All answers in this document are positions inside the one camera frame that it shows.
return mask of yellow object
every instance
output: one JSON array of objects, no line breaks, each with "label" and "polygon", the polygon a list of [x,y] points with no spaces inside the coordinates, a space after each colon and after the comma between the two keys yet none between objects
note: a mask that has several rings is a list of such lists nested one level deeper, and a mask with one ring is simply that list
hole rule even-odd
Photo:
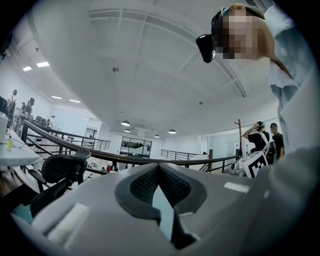
[{"label": "yellow object", "polygon": [[11,146],[12,146],[12,141],[11,141],[11,140],[8,140],[8,142],[7,142],[7,144],[6,144],[6,148],[7,148],[8,150],[10,150],[10,149],[11,149]]}]

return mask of white table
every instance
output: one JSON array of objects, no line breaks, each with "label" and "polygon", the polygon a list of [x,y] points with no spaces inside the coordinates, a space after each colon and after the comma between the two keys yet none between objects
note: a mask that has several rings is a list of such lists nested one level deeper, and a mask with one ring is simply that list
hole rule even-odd
[{"label": "white table", "polygon": [[43,159],[27,145],[20,148],[24,143],[13,130],[10,130],[10,134],[14,139],[11,139],[11,148],[8,149],[7,146],[9,135],[6,135],[5,144],[0,144],[0,166],[9,166],[11,170],[13,170],[12,167],[14,166],[28,166],[43,161]]}]

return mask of black shirt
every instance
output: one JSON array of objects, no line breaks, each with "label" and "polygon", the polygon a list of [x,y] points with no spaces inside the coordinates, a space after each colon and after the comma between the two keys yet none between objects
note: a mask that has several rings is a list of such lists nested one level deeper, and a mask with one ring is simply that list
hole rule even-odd
[{"label": "black shirt", "polygon": [[274,140],[274,143],[275,143],[276,157],[279,159],[280,149],[285,147],[284,136],[278,132],[276,135],[272,136],[272,139]]},{"label": "black shirt", "polygon": [[[262,131],[264,133],[266,139],[269,141],[270,135],[266,131]],[[261,137],[259,133],[249,134],[248,140],[255,144],[256,151],[262,151],[266,146],[264,139]]]}]

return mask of chair armrest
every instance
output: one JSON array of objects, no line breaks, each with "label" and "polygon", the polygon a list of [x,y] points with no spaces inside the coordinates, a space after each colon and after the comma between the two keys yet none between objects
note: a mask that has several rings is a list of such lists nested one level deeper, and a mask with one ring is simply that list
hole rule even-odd
[{"label": "chair armrest", "polygon": [[32,177],[34,177],[37,181],[41,182],[42,184],[47,183],[47,181],[44,179],[44,177],[42,177],[42,175],[39,172],[37,172],[33,169],[28,170],[28,172]]}]

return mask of person wearing headset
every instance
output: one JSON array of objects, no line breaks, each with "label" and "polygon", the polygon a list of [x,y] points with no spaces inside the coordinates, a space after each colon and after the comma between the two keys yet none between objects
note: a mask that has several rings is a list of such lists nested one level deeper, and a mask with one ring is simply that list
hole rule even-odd
[{"label": "person wearing headset", "polygon": [[278,118],[286,153],[317,146],[317,126],[301,132],[302,124],[320,115],[317,62],[294,21],[276,4],[264,14],[240,3],[217,12],[211,34],[196,39],[203,61],[224,59],[270,59],[266,80],[278,99]]},{"label": "person wearing headset", "polygon": [[[257,130],[258,132],[250,134],[253,130]],[[259,133],[263,133],[267,141],[270,140],[269,132],[266,131],[266,126],[263,122],[259,121],[255,123],[249,130],[247,130],[243,137],[249,140],[249,142],[254,143],[256,151],[262,151],[264,147],[267,145],[262,135]]]}]

